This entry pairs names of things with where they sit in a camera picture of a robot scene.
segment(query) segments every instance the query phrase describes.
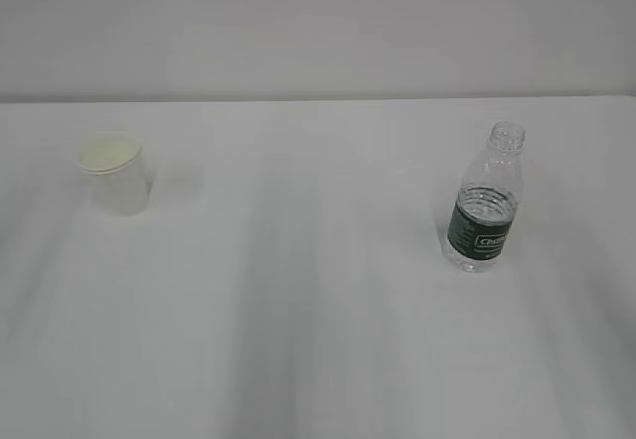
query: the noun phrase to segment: paper cup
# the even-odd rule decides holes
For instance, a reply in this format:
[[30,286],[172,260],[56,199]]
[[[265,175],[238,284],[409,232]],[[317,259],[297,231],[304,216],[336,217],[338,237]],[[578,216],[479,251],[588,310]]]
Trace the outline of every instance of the paper cup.
[[126,133],[99,133],[79,151],[79,166],[94,185],[98,205],[132,216],[148,204],[141,143]]

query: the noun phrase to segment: bottle label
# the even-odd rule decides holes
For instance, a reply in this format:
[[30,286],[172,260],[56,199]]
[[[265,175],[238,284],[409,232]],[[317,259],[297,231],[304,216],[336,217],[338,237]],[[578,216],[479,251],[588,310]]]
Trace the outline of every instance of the bottle label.
[[501,253],[512,221],[488,225],[469,217],[455,204],[448,227],[448,241],[455,250],[473,260],[490,260]]

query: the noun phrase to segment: bottle mouth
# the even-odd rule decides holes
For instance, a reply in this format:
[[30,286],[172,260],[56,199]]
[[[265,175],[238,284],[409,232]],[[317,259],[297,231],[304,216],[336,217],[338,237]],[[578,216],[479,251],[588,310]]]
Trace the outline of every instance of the bottle mouth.
[[502,121],[493,126],[489,144],[501,151],[521,151],[526,139],[526,130],[519,124]]

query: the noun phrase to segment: plastic bottle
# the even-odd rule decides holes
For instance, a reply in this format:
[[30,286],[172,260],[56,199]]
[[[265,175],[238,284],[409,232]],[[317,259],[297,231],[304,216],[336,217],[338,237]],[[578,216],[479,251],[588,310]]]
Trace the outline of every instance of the plastic bottle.
[[497,123],[486,149],[468,167],[443,246],[446,258],[467,272],[483,272],[498,259],[523,190],[524,128]]

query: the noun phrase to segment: white table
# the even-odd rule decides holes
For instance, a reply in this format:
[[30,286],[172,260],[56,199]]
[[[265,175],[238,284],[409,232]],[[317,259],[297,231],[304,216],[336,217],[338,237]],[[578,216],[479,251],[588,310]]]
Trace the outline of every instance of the white table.
[[[527,128],[501,262],[440,254]],[[73,160],[137,133],[149,208]],[[0,105],[0,437],[636,436],[636,99]]]

